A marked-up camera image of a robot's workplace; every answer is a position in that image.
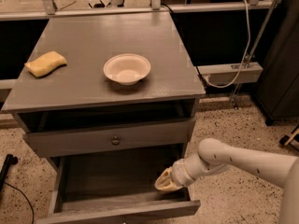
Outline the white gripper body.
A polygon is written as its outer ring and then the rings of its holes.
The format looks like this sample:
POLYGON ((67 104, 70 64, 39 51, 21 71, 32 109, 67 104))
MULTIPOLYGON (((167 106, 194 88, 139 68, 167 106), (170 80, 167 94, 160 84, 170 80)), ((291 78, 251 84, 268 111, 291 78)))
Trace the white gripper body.
POLYGON ((172 165, 171 178, 179 187, 188 187, 196 180, 196 165, 195 157, 188 157, 175 161, 172 165))

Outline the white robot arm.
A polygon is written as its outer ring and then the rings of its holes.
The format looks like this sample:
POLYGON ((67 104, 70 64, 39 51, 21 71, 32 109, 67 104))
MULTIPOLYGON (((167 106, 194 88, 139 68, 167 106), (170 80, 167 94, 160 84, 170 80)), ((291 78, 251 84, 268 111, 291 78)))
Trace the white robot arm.
POLYGON ((299 158, 232 147, 220 140, 202 140, 191 156, 175 161, 155 181, 155 188, 173 192, 199 177, 217 175, 231 165, 283 188, 278 224, 299 224, 299 158))

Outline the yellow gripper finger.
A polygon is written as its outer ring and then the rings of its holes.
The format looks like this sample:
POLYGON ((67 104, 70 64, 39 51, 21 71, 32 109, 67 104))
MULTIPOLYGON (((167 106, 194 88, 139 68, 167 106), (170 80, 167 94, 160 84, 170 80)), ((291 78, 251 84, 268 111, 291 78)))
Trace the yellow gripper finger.
POLYGON ((172 180, 171 178, 172 168, 166 168, 161 175, 157 178, 157 183, 164 183, 164 182, 170 182, 172 180))
POLYGON ((174 182, 166 181, 164 183, 156 183, 155 188, 159 191, 162 191, 162 192, 174 192, 174 191, 177 191, 179 189, 182 189, 182 186, 178 185, 174 182))

